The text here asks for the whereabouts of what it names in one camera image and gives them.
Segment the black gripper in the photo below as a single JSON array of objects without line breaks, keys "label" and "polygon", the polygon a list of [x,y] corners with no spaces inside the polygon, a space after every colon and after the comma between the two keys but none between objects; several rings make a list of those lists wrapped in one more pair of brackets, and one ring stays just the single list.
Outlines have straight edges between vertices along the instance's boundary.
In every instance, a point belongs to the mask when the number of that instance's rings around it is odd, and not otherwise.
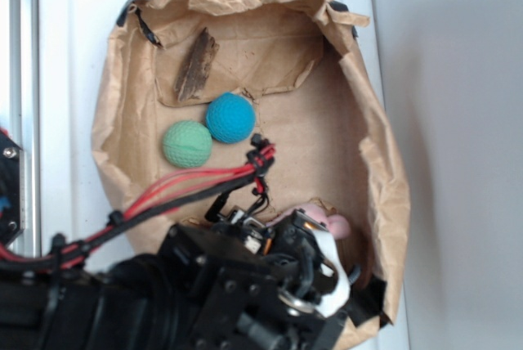
[{"label": "black gripper", "polygon": [[380,319],[386,283],[359,284],[333,235],[301,211],[274,226],[250,212],[222,213],[219,195],[203,252],[203,328],[220,349],[331,349],[347,323]]}]

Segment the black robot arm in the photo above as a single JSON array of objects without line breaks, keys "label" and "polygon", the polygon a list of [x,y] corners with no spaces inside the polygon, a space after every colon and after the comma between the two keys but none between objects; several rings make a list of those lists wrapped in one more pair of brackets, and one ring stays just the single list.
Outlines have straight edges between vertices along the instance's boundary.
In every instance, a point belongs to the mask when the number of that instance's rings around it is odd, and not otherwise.
[{"label": "black robot arm", "polygon": [[99,275],[3,272],[2,348],[331,349],[381,314],[386,283],[341,266],[345,218],[301,204],[264,224],[225,201],[208,229],[175,225],[156,254]]}]

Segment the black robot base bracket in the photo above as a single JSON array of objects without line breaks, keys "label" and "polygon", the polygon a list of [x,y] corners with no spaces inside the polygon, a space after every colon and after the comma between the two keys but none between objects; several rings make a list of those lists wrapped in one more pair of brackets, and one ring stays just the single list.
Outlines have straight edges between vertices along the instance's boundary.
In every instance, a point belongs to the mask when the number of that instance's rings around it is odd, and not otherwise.
[{"label": "black robot base bracket", "polygon": [[23,232],[21,200],[23,150],[1,128],[1,260],[22,262],[25,258],[8,247]]}]

